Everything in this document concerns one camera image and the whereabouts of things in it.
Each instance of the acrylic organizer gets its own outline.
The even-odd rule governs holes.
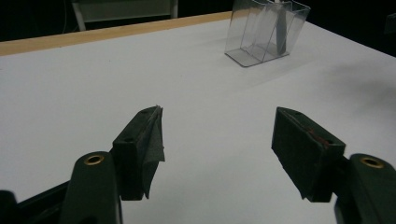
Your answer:
[[[225,54],[244,67],[289,55],[309,10],[293,1],[235,0]]]

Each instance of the dark background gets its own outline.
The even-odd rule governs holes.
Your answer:
[[[230,11],[233,8],[233,0],[178,1],[179,17]],[[396,57],[396,34],[384,34],[386,17],[396,13],[395,0],[383,0],[380,3],[345,0],[337,2],[338,5],[315,0],[298,2],[312,8],[307,20],[315,25]],[[166,19],[169,18],[96,22],[87,24],[87,28]],[[76,31],[78,27],[70,0],[0,0],[0,41]]]

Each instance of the clear plastic container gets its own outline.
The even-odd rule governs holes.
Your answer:
[[[244,67],[289,55],[310,9],[293,1],[235,0],[225,54]]]

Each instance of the wooden trim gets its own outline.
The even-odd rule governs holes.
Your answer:
[[[127,35],[146,34],[205,22],[228,20],[230,18],[231,12],[221,12],[167,21],[153,21],[100,30],[77,32],[65,35],[50,35],[22,40],[12,40],[0,42],[0,56],[42,49],[61,48],[65,46],[117,38]]]

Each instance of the tabletop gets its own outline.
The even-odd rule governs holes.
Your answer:
[[[347,157],[394,165],[396,59],[307,22],[290,56],[242,68],[224,55],[229,15],[5,53],[0,189],[20,202],[63,183],[160,105],[166,162],[149,200],[122,203],[124,223],[335,223],[335,197],[303,201],[272,151],[276,107],[325,127]]]

